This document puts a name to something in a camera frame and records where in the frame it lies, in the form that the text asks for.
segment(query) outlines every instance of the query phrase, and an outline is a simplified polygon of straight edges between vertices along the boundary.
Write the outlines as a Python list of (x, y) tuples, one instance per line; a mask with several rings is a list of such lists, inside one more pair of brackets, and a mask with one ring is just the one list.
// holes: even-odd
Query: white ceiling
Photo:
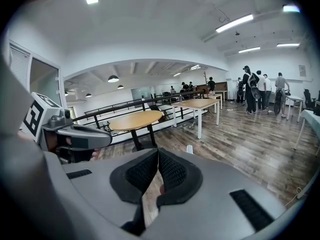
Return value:
[[(175, 29), (197, 37), (204, 43), (214, 44), (226, 57), (239, 50), (261, 46), (261, 49), (274, 49), (278, 43), (298, 42), (302, 46), (307, 35), (299, 13), (283, 13), (282, 6), (290, 0), (99, 0), (88, 5), (86, 0), (39, 0), (30, 4), (27, 13), (38, 22), (43, 32), (49, 35), (68, 53), (79, 39), (101, 26), (130, 29), (134, 22), (144, 22), (146, 26), (156, 26), (166, 31)], [(242, 16), (254, 14), (254, 20), (217, 34), (216, 28)], [(112, 36), (105, 29), (101, 35)], [(100, 65), (92, 72), (84, 73), (77, 83), (90, 81), (104, 82), (115, 72), (120, 74), (145, 74), (154, 61), (141, 61), (135, 65), (119, 63), (115, 66)], [(173, 74), (183, 63), (168, 65), (170, 62), (157, 62), (147, 74)]]

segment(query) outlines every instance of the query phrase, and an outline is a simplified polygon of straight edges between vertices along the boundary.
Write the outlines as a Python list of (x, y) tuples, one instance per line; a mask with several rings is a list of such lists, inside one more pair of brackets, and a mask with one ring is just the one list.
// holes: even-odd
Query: cable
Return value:
[(299, 193), (301, 193), (301, 191), (302, 191), (301, 187), (297, 187), (297, 188), (296, 188), (297, 194), (292, 198), (292, 200), (291, 200), (290, 202), (288, 202), (288, 203), (285, 205), (285, 207), (286, 207), (288, 204), (290, 204), (293, 200), (295, 200), (295, 198), (297, 197), (297, 195), (299, 195)]

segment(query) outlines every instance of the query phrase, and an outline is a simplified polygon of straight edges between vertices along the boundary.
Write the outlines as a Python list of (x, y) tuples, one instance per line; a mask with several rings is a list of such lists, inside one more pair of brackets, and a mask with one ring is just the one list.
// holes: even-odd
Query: office chair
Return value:
[(305, 97), (305, 107), (307, 110), (313, 110), (315, 108), (315, 98), (312, 98), (313, 101), (311, 101), (311, 95), (308, 89), (304, 89), (304, 97)]

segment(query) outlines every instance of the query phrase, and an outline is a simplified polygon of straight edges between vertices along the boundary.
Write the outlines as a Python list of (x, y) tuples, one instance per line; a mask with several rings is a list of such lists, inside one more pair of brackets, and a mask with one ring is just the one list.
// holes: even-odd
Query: wooden table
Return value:
[(140, 151), (147, 147), (139, 142), (136, 130), (148, 126), (152, 143), (152, 146), (148, 148), (157, 148), (152, 123), (159, 120), (161, 117), (162, 112), (155, 110), (135, 112), (113, 120), (109, 127), (114, 131), (131, 131), (135, 148), (137, 151)]
[(223, 101), (226, 101), (225, 93), (227, 92), (227, 90), (215, 90), (214, 92), (216, 94), (223, 94)]
[[(215, 94), (215, 95), (207, 95), (209, 99), (216, 99), (217, 97), (220, 97), (220, 109), (222, 110), (222, 94)], [(214, 106), (214, 113), (217, 113), (217, 107)]]
[(294, 101), (294, 102), (300, 102), (300, 109), (299, 109), (299, 115), (298, 115), (298, 120), (297, 122), (299, 122), (299, 119), (300, 119), (300, 114), (301, 114), (301, 109), (302, 109), (302, 102), (304, 101), (303, 98), (300, 98), (298, 96), (294, 96), (294, 95), (286, 95), (285, 96), (287, 99), (289, 99), (289, 111), (288, 111), (288, 115), (286, 116), (286, 119), (289, 120), (289, 114), (290, 114), (290, 107), (291, 107), (291, 104), (290, 104), (290, 100)]
[(219, 108), (219, 103), (220, 100), (218, 99), (204, 99), (204, 98), (194, 98), (194, 99), (189, 99), (185, 100), (182, 102), (176, 102), (172, 104), (173, 108), (173, 126), (177, 127), (177, 119), (176, 119), (176, 112), (175, 112), (175, 107), (178, 108), (185, 108), (185, 109), (190, 109), (193, 110), (193, 118), (196, 118), (195, 111), (198, 110), (198, 139), (201, 139), (201, 130), (202, 130), (202, 113), (201, 110), (208, 108), (212, 105), (217, 104), (218, 109), (216, 112), (216, 125), (219, 125), (219, 115), (220, 115), (220, 108)]

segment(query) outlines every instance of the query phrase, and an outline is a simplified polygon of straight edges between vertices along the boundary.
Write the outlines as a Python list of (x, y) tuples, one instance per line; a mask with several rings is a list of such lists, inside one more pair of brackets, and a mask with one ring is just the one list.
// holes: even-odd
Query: white table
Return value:
[(299, 122), (301, 109), (302, 109), (302, 102), (304, 101), (304, 99), (300, 98), (298, 96), (294, 96), (294, 95), (290, 95), (290, 96), (286, 95), (285, 97), (289, 100), (289, 111), (288, 111), (288, 115), (286, 116), (287, 120), (289, 120), (289, 115), (290, 115), (290, 107), (291, 107), (290, 100), (292, 100), (294, 102), (300, 102), (299, 115), (298, 115), (298, 120), (297, 120), (297, 122)]
[(173, 126), (177, 127), (177, 119), (176, 119), (176, 111), (175, 107), (178, 108), (185, 108), (193, 110), (193, 118), (196, 118), (196, 110), (198, 110), (198, 139), (201, 139), (201, 130), (202, 130), (202, 110), (208, 108), (212, 105), (217, 104), (217, 112), (216, 112), (216, 125), (219, 125), (219, 115), (220, 115), (220, 108), (219, 108), (220, 101), (218, 99), (207, 99), (207, 98), (194, 98), (185, 100), (182, 102), (176, 102), (172, 104), (172, 111), (173, 111)]
[[(296, 144), (294, 146), (294, 150), (298, 149), (298, 144), (301, 139), (302, 133), (304, 131), (306, 121), (309, 123), (309, 125), (314, 130), (315, 134), (317, 135), (318, 139), (320, 140), (320, 116), (315, 115), (313, 111), (306, 110), (306, 109), (301, 113), (301, 116), (303, 117), (303, 123), (302, 123), (302, 127), (300, 130), (298, 139), (297, 139)], [(319, 151), (320, 151), (320, 145), (319, 145), (317, 152), (315, 153), (315, 156), (318, 156)], [(301, 198), (307, 192), (307, 190), (312, 186), (312, 184), (316, 180), (319, 172), (320, 172), (320, 167), (318, 168), (318, 170), (316, 171), (316, 173), (314, 174), (312, 179), (309, 181), (309, 183), (298, 194), (297, 199)]]
[[(208, 94), (207, 97), (209, 99), (217, 99), (218, 97), (220, 97), (220, 109), (222, 110), (222, 94), (215, 94), (215, 95), (210, 95)], [(217, 113), (217, 105), (214, 105), (214, 113)]]
[(226, 97), (225, 97), (225, 93), (227, 92), (227, 90), (215, 90), (214, 93), (215, 94), (222, 94), (223, 95), (223, 101), (226, 101)]

